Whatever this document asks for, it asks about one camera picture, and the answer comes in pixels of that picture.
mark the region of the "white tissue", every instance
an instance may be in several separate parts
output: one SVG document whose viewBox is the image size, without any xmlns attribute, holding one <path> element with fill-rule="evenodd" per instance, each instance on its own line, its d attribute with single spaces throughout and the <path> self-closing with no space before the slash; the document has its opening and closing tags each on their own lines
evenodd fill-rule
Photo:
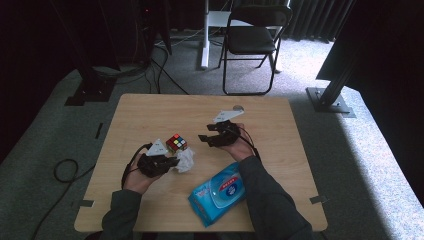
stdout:
<svg viewBox="0 0 424 240">
<path fill-rule="evenodd" d="M 186 148 L 184 151 L 177 151 L 177 158 L 180 160 L 180 162 L 175 168 L 178 169 L 179 173 L 187 172 L 193 167 L 193 155 L 194 152 L 190 149 L 190 147 Z"/>
</svg>

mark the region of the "blue wet wipes package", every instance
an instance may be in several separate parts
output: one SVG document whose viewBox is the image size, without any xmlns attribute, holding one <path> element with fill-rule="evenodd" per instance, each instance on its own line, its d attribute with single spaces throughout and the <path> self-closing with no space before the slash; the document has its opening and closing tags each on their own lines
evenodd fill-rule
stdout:
<svg viewBox="0 0 424 240">
<path fill-rule="evenodd" d="M 238 171 L 238 162 L 234 162 L 196 187 L 188 200 L 203 225 L 208 227 L 244 197 L 245 189 Z"/>
</svg>

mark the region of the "gray sleeve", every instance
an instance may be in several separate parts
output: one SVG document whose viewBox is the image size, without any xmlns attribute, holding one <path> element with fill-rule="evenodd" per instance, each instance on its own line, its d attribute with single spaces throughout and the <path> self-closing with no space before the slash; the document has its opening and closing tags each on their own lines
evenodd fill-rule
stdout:
<svg viewBox="0 0 424 240">
<path fill-rule="evenodd" d="M 102 221 L 101 240 L 132 240 L 133 228 L 140 209 L 141 195 L 130 190 L 112 193 L 110 210 Z"/>
<path fill-rule="evenodd" d="M 314 239 L 311 224 L 255 156 L 240 162 L 250 218 L 258 239 Z"/>
</svg>

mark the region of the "gray carpet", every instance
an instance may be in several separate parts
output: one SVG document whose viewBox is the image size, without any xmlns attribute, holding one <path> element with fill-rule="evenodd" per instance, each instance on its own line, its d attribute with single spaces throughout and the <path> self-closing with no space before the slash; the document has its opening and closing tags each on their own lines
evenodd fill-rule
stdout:
<svg viewBox="0 0 424 240">
<path fill-rule="evenodd" d="M 268 96 L 289 99 L 320 195 L 328 229 L 317 239 L 422 239 L 424 211 L 399 169 L 384 137 L 362 101 L 360 93 L 344 88 L 342 96 L 356 118 L 317 113 L 306 87 L 326 87 L 315 77 L 332 44 L 285 40 L 280 54 L 283 72 L 276 74 Z M 164 68 L 189 94 L 223 95 L 222 68 L 216 69 L 220 47 L 211 44 L 209 68 L 200 69 L 201 42 L 183 41 L 173 46 Z M 164 52 L 153 59 L 163 64 Z M 260 69 L 233 64 L 229 87 L 249 90 L 266 87 L 269 63 Z M 30 239 L 43 215 L 66 189 L 53 176 L 55 164 L 75 159 L 78 175 L 97 160 L 119 97 L 123 93 L 156 93 L 158 68 L 118 80 L 109 102 L 65 107 L 81 78 L 71 72 L 52 92 L 25 135 L 0 166 L 0 239 Z M 134 66 L 124 66 L 123 71 Z M 115 71 L 97 68 L 109 74 Z M 162 94 L 184 94 L 164 73 Z M 103 127 L 98 134 L 98 126 Z M 59 174 L 69 179 L 74 166 L 63 165 Z M 37 239 L 84 239 L 87 233 L 73 228 L 77 208 L 91 172 L 70 187 L 63 200 L 42 224 Z M 171 239 L 164 235 L 161 239 Z"/>
</svg>

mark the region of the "black folding chair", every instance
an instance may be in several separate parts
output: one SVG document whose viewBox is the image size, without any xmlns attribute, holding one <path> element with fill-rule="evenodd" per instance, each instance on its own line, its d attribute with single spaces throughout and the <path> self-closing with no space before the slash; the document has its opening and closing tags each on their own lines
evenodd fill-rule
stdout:
<svg viewBox="0 0 424 240">
<path fill-rule="evenodd" d="M 224 61 L 224 76 L 222 89 L 227 95 L 265 95 L 271 88 L 274 80 L 275 67 L 281 44 L 281 35 L 288 26 L 292 17 L 292 10 L 283 5 L 242 5 L 231 12 L 222 44 L 221 61 Z M 247 23 L 246 26 L 232 24 L 235 20 Z M 272 36 L 271 28 L 276 28 Z M 264 55 L 263 58 L 227 58 L 227 52 L 234 55 Z M 269 87 L 263 92 L 228 92 L 226 90 L 226 75 L 228 60 L 261 60 L 260 68 L 265 59 L 275 52 L 272 64 Z"/>
</svg>

